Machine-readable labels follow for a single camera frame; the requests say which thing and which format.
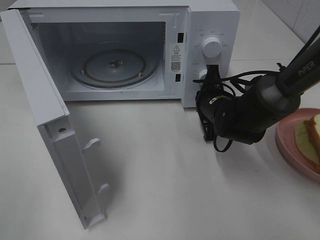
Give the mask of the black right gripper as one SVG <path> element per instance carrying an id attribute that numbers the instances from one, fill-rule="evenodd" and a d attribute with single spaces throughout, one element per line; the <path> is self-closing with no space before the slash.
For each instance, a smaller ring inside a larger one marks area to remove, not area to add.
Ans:
<path id="1" fill-rule="evenodd" d="M 196 94 L 196 111 L 200 117 L 203 138 L 206 142 L 215 138 L 215 114 L 218 109 L 217 100 L 224 97 L 224 87 L 220 84 L 220 71 L 217 64 L 207 64 L 207 72 L 200 90 Z"/>

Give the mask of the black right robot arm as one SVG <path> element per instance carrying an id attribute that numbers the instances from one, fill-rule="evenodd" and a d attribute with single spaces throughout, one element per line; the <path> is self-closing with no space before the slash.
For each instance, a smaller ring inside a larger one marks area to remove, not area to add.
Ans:
<path id="1" fill-rule="evenodd" d="M 221 152 L 233 142 L 251 145 L 266 130 L 294 113 L 301 95 L 320 81 L 320 30 L 317 28 L 303 48 L 279 71 L 255 70 L 221 78 L 219 67 L 207 65 L 195 103 L 204 140 L 218 149 L 217 138 L 227 139 Z"/>

